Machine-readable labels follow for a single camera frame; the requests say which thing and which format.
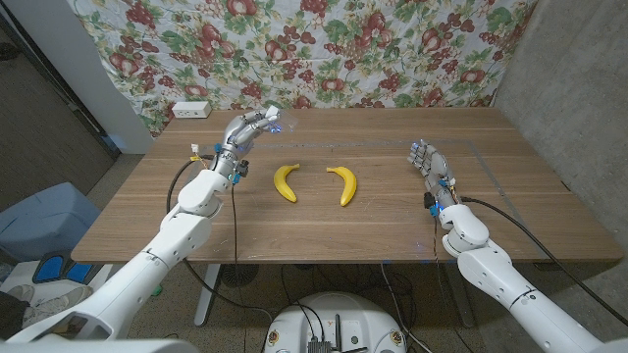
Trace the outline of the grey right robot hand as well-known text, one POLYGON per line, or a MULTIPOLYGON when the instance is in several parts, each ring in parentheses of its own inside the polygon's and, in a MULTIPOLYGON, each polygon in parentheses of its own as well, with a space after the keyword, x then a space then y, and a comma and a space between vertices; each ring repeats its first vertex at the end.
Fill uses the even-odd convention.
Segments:
POLYGON ((408 162, 424 178, 426 189, 443 208, 459 204, 455 192, 455 177, 446 157, 434 145, 423 139, 410 148, 408 162))

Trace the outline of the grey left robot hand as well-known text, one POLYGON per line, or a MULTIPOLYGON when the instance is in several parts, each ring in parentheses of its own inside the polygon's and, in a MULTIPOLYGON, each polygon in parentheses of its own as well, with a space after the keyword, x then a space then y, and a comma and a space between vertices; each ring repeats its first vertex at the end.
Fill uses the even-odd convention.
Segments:
POLYGON ((223 141, 216 150, 210 169, 228 177, 253 147, 253 140, 264 131, 275 132, 281 110, 275 106, 235 117, 226 127, 223 141))

